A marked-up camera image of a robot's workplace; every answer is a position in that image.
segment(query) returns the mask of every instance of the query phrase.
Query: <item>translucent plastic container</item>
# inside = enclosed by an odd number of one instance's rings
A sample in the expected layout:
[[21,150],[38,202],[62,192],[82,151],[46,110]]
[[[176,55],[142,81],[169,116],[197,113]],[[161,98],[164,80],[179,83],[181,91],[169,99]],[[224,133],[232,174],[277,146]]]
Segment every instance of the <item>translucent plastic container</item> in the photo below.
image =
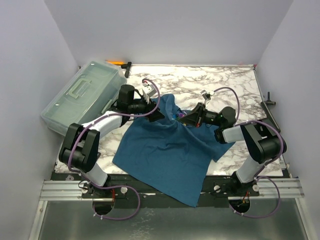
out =
[[65,136],[70,124],[84,124],[101,116],[127,83],[121,68],[92,61],[83,66],[42,111],[48,128]]

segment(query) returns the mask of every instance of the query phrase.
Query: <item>cable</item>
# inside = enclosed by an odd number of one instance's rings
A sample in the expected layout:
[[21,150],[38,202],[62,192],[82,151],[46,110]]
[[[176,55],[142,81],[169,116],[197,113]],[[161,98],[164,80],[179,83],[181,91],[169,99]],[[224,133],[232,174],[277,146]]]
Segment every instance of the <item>cable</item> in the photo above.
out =
[[279,138],[279,141],[280,141],[280,151],[278,153],[277,156],[275,156],[274,158],[272,158],[270,161],[266,162],[263,167],[254,175],[255,177],[258,176],[264,169],[267,165],[273,163],[275,160],[277,160],[278,158],[280,158],[281,154],[284,152],[284,141],[280,135],[280,133],[272,126],[270,126],[269,124],[263,122],[263,121],[259,121],[259,120],[250,120],[248,122],[242,122],[242,123],[239,123],[239,124],[236,124],[234,125],[234,127],[237,127],[237,126],[240,126],[240,125],[244,125],[244,124],[251,124],[251,123],[257,123],[257,124],[261,124],[263,126],[266,126],[267,128],[271,129],[275,134],[276,136]]
[[242,202],[243,202],[243,203],[245,203],[246,197],[248,197],[248,199],[249,199],[249,191],[246,191],[244,197],[242,198]]
[[237,114],[236,114],[236,118],[235,118],[235,122],[237,122],[238,119],[239,119],[239,115],[240,115],[240,101],[239,101],[239,97],[238,97],[236,91],[233,90],[233,89],[232,89],[231,87],[229,87],[229,86],[219,87],[219,88],[217,88],[216,90],[213,90],[213,92],[215,93],[215,92],[218,92],[218,91],[220,91],[220,90],[222,90],[222,89],[229,89],[229,90],[231,90],[231,91],[234,93],[234,96],[235,96],[235,98],[236,98],[236,103],[238,104]]
[[134,191],[134,193],[136,194],[137,198],[138,198],[138,205],[135,209],[135,211],[130,214],[129,216],[125,216],[125,217],[111,217],[111,216],[105,216],[105,215],[99,215],[97,214],[96,212],[96,209],[95,209],[95,205],[93,205],[93,211],[94,211],[94,215],[97,215],[99,216],[100,218],[103,218],[103,219],[109,219],[109,220],[116,220],[116,221],[122,221],[122,220],[127,220],[127,219],[130,219],[132,218],[134,215],[136,215],[140,209],[140,196],[139,196],[139,193],[137,192],[137,190],[135,190],[132,186],[127,186],[127,185],[117,185],[117,186],[98,186],[96,185],[95,183],[91,182],[91,184],[96,187],[96,188],[99,188],[99,189],[102,189],[102,190],[110,190],[110,189],[117,189],[117,188],[127,188],[127,189],[131,189],[132,191]]
[[141,95],[141,93],[138,91],[138,89],[134,89],[134,91],[140,96],[141,99],[144,98],[144,96]]
[[[73,155],[74,155],[74,153],[75,153],[75,151],[76,151],[76,148],[77,148],[78,143],[80,142],[82,136],[83,136],[83,135],[85,134],[85,132],[86,132],[89,128],[91,128],[94,124],[100,122],[100,121],[103,120],[103,119],[106,119],[106,118],[112,117],[112,116],[125,116],[125,117],[135,117],[135,118],[146,117],[146,116],[152,114],[154,111],[156,111],[156,110],[158,109],[159,104],[160,104],[160,91],[159,91],[157,85],[156,85],[152,80],[149,80],[149,79],[147,79],[147,78],[144,78],[144,79],[142,80],[142,82],[143,82],[143,83],[145,83],[145,82],[150,82],[150,83],[154,86],[154,88],[155,88],[155,90],[156,90],[156,92],[157,92],[157,94],[158,94],[157,103],[156,103],[154,109],[152,109],[150,112],[147,112],[147,113],[144,113],[144,114],[141,114],[141,115],[135,115],[135,114],[132,114],[132,115],[131,115],[131,114],[125,114],[125,113],[111,113],[110,115],[103,115],[103,116],[99,117],[96,121],[94,121],[93,124],[91,123],[91,124],[89,124],[88,126],[86,126],[86,127],[82,130],[82,132],[79,134],[79,136],[78,136],[77,139],[75,140],[74,145],[73,145],[73,147],[72,147],[72,150],[71,150],[71,153],[70,153],[70,156],[69,156],[69,159],[68,159],[68,164],[67,164],[69,171],[71,171],[71,172],[73,172],[73,173],[81,174],[80,171],[72,169],[72,167],[71,167],[71,161],[72,161]],[[138,206],[136,207],[136,210],[134,211],[133,214],[131,214],[131,215],[127,216],[127,217],[120,217],[120,218],[107,217],[107,216],[100,216],[100,217],[102,217],[102,218],[104,218],[104,219],[110,219],[110,220],[126,220],[126,219],[129,219],[129,218],[133,217],[134,215],[136,215],[137,212],[139,211],[139,208],[140,208],[140,196],[139,196],[139,193],[137,192],[137,190],[135,190],[133,187],[131,187],[131,186],[125,186],[125,185],[116,185],[116,186],[103,187],[103,186],[98,186],[98,185],[96,185],[94,182],[90,182],[90,183],[91,183],[93,186],[95,186],[97,189],[102,189],[102,190],[117,189],[117,188],[122,188],[122,187],[123,187],[123,188],[128,188],[128,189],[133,190],[133,191],[135,192],[135,194],[137,195],[137,198],[138,198]]]
[[82,190],[88,190],[88,188],[86,186],[80,186],[80,184],[82,184],[83,182],[87,182],[87,180],[82,180],[78,183],[78,188],[82,189]]
[[241,213],[241,212],[236,211],[236,210],[229,204],[229,207],[233,210],[233,212],[234,212],[235,214],[238,214],[238,215],[240,215],[240,216],[242,216],[242,217],[246,217],[246,218],[250,218],[250,219],[264,219],[264,218],[267,218],[267,217],[272,216],[273,214],[275,214],[275,213],[279,210],[279,208],[280,208],[280,203],[281,203],[281,197],[280,197],[280,191],[279,191],[278,186],[277,186],[276,183],[275,183],[270,177],[268,177],[268,176],[260,176],[260,177],[258,177],[258,178],[256,179],[256,182],[258,182],[260,179],[268,179],[268,180],[275,186],[275,189],[276,189],[276,191],[277,191],[277,193],[278,193],[278,202],[277,202],[277,204],[276,204],[275,209],[274,209],[272,212],[270,212],[269,214],[264,215],[264,216],[252,216],[252,215],[246,215],[246,214],[243,214],[243,213]]
[[112,189],[112,201],[114,202],[116,200],[116,191],[115,189],[113,188]]

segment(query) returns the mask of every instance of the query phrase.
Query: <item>gray wall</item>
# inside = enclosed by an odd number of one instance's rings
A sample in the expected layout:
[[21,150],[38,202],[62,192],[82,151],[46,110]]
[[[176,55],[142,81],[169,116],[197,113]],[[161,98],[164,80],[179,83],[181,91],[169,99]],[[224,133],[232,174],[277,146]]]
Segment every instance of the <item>gray wall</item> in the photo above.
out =
[[320,237],[320,1],[294,0],[257,66]]
[[45,0],[79,64],[256,64],[292,0]]
[[77,70],[42,0],[0,3],[0,239],[28,239],[61,139],[40,112]]

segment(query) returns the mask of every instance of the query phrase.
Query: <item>gray floor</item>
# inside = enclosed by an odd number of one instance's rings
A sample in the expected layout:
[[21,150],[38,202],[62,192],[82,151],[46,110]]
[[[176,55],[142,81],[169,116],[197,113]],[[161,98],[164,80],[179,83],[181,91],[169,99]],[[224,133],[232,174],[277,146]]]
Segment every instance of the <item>gray floor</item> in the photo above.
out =
[[[262,215],[275,199],[252,200],[248,213]],[[130,214],[115,209],[113,217]],[[294,199],[284,199],[278,213],[264,219],[235,215],[229,208],[143,208],[126,221],[93,217],[90,202],[49,202],[41,240],[304,240]]]

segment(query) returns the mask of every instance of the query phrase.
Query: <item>marble surface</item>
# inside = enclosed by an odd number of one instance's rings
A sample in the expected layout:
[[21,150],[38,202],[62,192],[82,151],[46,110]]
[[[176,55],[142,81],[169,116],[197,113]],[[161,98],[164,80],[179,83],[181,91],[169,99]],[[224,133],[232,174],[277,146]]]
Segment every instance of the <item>marble surface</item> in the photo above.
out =
[[[240,100],[240,116],[238,123],[248,120],[258,120],[266,115],[260,107],[262,101],[254,71],[251,67],[199,67],[199,66],[133,66],[127,83],[142,88],[141,80],[154,80],[160,93],[172,93],[175,103],[181,109],[191,110],[198,102],[203,102],[200,92],[207,92],[228,86],[233,88]],[[229,90],[217,92],[207,105],[211,111],[219,112],[225,106],[237,108],[237,101]],[[120,141],[132,122],[113,130],[100,140],[98,159],[100,167],[109,174],[125,174],[123,170],[112,163]],[[236,142],[218,162],[211,161],[207,175],[231,175],[246,160],[249,155],[244,142]],[[68,173],[68,167],[57,161],[56,173]],[[282,176],[280,164],[277,161],[267,166],[261,173],[267,176]]]

